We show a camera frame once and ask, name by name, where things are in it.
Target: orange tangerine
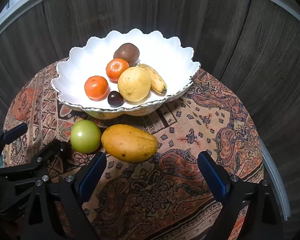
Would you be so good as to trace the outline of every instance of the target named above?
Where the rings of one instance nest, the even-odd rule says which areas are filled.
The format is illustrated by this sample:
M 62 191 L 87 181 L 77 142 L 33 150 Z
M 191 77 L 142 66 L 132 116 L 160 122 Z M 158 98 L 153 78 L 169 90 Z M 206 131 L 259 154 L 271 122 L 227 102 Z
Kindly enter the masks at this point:
M 120 75 L 128 68 L 128 62 L 122 58 L 115 58 L 108 63 L 106 67 L 106 73 L 112 82 L 118 82 Z
M 108 81 L 102 76 L 92 76 L 84 84 L 84 91 L 91 100 L 99 101 L 103 99 L 108 91 Z

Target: wooden wall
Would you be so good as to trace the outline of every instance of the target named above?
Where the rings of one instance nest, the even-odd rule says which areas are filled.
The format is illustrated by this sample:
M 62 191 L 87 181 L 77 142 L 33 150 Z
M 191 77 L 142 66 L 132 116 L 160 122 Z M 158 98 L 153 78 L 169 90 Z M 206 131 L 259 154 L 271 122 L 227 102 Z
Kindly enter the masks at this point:
M 247 108 L 281 174 L 290 238 L 300 227 L 300 22 L 270 0 L 251 0 L 221 82 Z
M 0 129 L 29 79 L 111 30 L 178 36 L 242 100 L 285 183 L 300 227 L 300 22 L 270 0 L 44 0 L 0 35 Z

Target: kiwi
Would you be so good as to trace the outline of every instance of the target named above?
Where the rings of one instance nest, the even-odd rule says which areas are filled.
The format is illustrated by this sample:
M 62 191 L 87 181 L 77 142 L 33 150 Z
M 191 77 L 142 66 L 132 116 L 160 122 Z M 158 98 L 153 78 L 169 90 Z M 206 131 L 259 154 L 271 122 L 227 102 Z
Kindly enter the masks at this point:
M 132 43 L 122 44 L 113 54 L 114 59 L 122 58 L 129 63 L 130 67 L 134 67 L 136 65 L 136 61 L 138 60 L 139 56 L 139 49 Z

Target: patterned rug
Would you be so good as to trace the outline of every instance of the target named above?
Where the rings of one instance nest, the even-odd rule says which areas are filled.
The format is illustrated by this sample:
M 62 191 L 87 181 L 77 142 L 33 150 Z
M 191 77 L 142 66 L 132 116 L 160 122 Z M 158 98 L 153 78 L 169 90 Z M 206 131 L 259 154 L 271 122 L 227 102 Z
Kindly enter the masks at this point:
M 5 147 L 4 166 L 28 163 L 54 137 L 68 141 L 78 117 L 94 121 L 102 131 L 113 124 L 129 124 L 159 141 L 157 153 L 143 163 L 124 163 L 107 154 L 107 168 L 83 205 L 101 239 L 203 239 L 222 208 L 197 167 L 203 150 L 246 181 L 263 178 L 258 133 L 250 115 L 232 91 L 204 70 L 178 100 L 148 116 L 122 115 L 112 120 L 97 120 L 60 104 L 50 85 L 56 76 L 56 63 L 47 66 L 11 103 L 4 129 L 21 122 L 29 129 Z M 92 157 L 75 151 L 68 160 L 56 156 L 49 163 L 53 181 L 76 173 Z M 58 209 L 71 237 L 62 207 Z M 246 210 L 242 209 L 229 239 L 238 236 Z

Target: mango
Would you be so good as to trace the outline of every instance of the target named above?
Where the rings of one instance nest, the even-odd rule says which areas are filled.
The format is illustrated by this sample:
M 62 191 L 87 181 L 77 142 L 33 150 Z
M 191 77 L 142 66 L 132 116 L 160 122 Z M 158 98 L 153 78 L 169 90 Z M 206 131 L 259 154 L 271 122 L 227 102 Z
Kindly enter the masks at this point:
M 153 135 L 126 124 L 107 128 L 101 142 L 110 155 L 129 163 L 143 162 L 158 149 L 158 140 Z

